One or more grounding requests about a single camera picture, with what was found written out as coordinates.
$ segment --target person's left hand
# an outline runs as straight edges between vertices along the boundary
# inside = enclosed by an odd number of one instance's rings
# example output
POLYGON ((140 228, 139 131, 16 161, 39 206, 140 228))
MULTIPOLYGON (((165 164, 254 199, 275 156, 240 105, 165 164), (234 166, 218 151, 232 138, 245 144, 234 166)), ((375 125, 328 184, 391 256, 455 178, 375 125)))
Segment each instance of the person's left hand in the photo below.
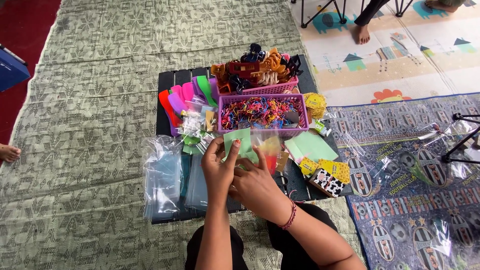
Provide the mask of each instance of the person's left hand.
POLYGON ((225 145, 223 136, 220 136, 213 139, 205 151, 202 157, 202 170, 207 184, 208 205, 226 203, 239 148, 240 140, 234 141, 227 159, 222 163, 225 157, 225 145))

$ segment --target red carpet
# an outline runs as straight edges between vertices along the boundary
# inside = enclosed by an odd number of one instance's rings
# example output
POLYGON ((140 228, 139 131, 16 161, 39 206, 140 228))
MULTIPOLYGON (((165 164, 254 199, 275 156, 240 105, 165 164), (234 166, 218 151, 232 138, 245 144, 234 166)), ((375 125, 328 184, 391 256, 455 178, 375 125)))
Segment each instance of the red carpet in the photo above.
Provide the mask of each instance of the red carpet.
MULTIPOLYGON (((59 7, 60 0, 8 0, 0 9, 0 44, 28 62, 31 77, 59 7)), ((8 144, 10 140, 13 125, 25 101, 29 80, 0 93, 2 144, 8 144)))

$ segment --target red bracelet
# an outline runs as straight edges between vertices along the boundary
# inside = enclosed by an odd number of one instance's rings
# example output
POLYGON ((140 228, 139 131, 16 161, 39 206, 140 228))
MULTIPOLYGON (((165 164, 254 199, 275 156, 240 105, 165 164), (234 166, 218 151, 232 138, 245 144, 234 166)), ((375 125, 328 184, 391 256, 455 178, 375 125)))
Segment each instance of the red bracelet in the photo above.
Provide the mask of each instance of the red bracelet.
POLYGON ((295 218, 295 215, 297 214, 297 205, 295 204, 294 201, 292 201, 292 200, 290 200, 290 201, 292 202, 292 214, 290 215, 290 219, 287 221, 287 223, 285 225, 283 225, 283 226, 278 225, 283 230, 288 229, 292 225, 293 219, 295 218))

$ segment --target person's right hand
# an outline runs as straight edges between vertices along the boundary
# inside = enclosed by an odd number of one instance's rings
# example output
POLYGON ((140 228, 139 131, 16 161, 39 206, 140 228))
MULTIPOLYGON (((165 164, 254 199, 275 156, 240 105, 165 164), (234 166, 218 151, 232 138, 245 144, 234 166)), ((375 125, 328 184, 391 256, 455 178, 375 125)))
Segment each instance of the person's right hand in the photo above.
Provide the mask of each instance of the person's right hand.
POLYGON ((234 169, 234 187, 230 188, 228 194, 258 216, 283 226, 292 214, 292 202, 268 172, 261 150, 255 146, 253 150, 258 156, 258 167, 248 159, 238 159, 237 164, 243 165, 247 170, 234 169))

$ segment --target forearm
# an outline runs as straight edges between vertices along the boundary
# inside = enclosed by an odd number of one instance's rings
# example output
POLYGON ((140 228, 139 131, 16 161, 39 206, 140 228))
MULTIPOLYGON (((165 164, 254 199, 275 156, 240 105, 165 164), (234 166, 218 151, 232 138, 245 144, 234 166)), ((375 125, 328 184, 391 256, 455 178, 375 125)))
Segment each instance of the forearm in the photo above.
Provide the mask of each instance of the forearm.
POLYGON ((230 224, 225 203, 210 203, 205 216, 204 234, 196 270, 232 269, 230 224))
POLYGON ((297 207, 297 215, 288 232, 307 254, 320 266, 328 269, 364 269, 350 245, 335 230, 297 207))

